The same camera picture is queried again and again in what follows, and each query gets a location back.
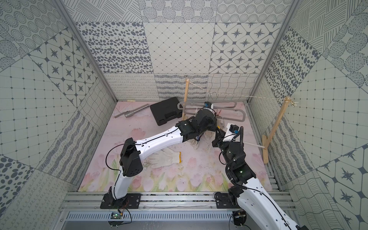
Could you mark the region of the blue dotted glove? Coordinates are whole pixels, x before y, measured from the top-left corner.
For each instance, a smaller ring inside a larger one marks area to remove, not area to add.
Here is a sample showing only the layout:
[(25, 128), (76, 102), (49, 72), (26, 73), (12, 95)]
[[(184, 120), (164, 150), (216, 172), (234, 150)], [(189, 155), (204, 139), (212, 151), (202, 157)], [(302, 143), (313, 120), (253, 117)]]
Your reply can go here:
[(181, 152), (173, 151), (170, 148), (164, 148), (150, 155), (146, 159), (146, 163), (151, 168), (155, 169), (170, 166), (172, 164), (178, 164), (181, 163)]

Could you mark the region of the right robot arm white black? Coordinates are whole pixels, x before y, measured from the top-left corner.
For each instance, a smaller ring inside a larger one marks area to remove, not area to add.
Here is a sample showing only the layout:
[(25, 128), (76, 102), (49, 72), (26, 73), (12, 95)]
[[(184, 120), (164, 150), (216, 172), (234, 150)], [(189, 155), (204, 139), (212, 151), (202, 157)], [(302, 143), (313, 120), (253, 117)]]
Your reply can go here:
[(227, 193), (216, 192), (214, 198), (219, 209), (234, 209), (232, 214), (236, 226), (246, 222), (250, 216), (262, 230), (305, 230), (275, 202), (264, 189), (256, 174), (245, 162), (243, 128), (231, 125), (230, 133), (216, 129), (213, 147), (221, 150), (225, 173), (233, 184)]

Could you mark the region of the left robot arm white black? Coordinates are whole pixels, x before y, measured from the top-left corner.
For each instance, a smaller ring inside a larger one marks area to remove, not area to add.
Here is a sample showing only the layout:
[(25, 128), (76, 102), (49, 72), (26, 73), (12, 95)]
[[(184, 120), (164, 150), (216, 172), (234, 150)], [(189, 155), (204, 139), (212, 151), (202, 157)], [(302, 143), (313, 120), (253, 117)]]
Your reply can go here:
[(115, 184), (109, 188), (107, 193), (109, 198), (104, 199), (104, 203), (110, 202), (112, 206), (117, 201), (123, 201), (127, 195), (127, 189), (134, 176), (143, 170), (142, 162), (150, 155), (169, 147), (189, 140), (199, 141), (206, 131), (216, 131), (216, 112), (211, 108), (200, 109), (195, 116), (176, 123), (169, 130), (155, 136), (133, 140), (129, 138), (125, 143), (120, 144), (119, 174)]

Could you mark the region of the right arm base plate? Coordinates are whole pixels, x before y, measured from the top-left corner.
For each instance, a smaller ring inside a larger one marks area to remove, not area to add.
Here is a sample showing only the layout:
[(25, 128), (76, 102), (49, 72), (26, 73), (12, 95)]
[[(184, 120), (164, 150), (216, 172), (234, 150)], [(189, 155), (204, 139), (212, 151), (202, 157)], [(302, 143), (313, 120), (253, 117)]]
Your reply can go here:
[(214, 194), (217, 209), (239, 209), (237, 198), (228, 193), (216, 192)]

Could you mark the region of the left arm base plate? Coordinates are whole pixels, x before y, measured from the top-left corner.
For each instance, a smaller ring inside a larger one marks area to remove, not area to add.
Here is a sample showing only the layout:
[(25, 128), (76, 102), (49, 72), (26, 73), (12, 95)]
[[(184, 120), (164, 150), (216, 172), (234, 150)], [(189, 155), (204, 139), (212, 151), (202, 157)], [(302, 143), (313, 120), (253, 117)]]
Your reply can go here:
[(132, 193), (127, 194), (124, 198), (114, 199), (111, 193), (106, 193), (103, 196), (100, 209), (138, 209), (142, 194)]

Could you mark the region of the grey clip hanger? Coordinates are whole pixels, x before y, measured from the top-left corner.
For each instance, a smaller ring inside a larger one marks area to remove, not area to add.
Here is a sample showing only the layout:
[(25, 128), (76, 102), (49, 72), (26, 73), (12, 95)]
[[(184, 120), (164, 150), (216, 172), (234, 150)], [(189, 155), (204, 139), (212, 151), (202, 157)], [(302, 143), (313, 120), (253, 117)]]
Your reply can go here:
[[(244, 122), (247, 114), (244, 109), (236, 108), (237, 102), (233, 102), (233, 105), (230, 106), (219, 106), (220, 103), (231, 103), (229, 101), (219, 101), (218, 103), (215, 102), (179, 102), (177, 104), (177, 108), (182, 110), (184, 115), (197, 115), (200, 109), (207, 109), (210, 110), (217, 119), (235, 121), (235, 122)], [(222, 115), (222, 111), (231, 111), (234, 113), (240, 113), (241, 118), (236, 117), (226, 117)]]

